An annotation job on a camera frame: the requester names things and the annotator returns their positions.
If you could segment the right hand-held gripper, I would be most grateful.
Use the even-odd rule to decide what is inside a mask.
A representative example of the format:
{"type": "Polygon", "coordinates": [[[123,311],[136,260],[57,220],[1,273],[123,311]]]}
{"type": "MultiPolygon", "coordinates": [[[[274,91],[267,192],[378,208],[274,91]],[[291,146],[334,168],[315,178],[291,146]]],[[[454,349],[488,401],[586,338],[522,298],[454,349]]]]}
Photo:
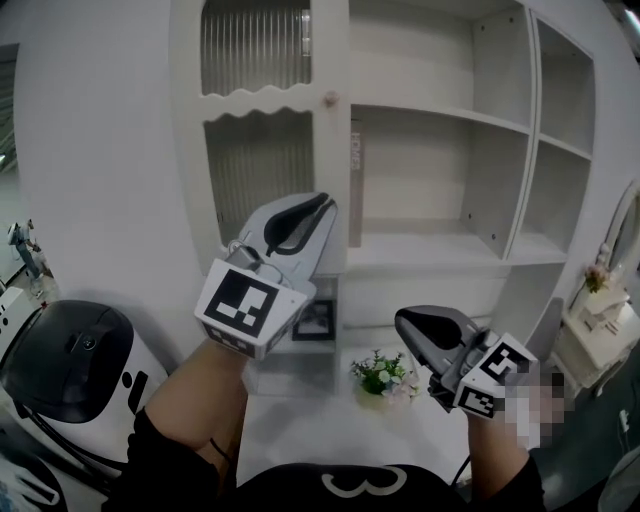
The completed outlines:
{"type": "Polygon", "coordinates": [[[402,308],[394,322],[414,358],[434,372],[428,392],[446,411],[458,408],[492,418],[504,408],[506,390],[525,380],[538,365],[534,354],[511,335],[479,332],[469,317],[454,308],[402,308]],[[446,363],[459,345],[465,346],[446,363]]]}

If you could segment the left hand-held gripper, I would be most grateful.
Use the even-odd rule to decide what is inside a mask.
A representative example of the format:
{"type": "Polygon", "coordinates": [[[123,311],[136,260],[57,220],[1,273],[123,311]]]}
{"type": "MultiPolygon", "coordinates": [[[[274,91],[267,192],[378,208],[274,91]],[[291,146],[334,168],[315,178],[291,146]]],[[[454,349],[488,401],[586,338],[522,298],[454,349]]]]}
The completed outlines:
{"type": "Polygon", "coordinates": [[[337,213],[324,192],[287,195],[255,210],[244,226],[248,245],[235,242],[213,261],[196,304],[194,316],[208,338],[264,359],[316,297],[311,276],[337,213]]]}

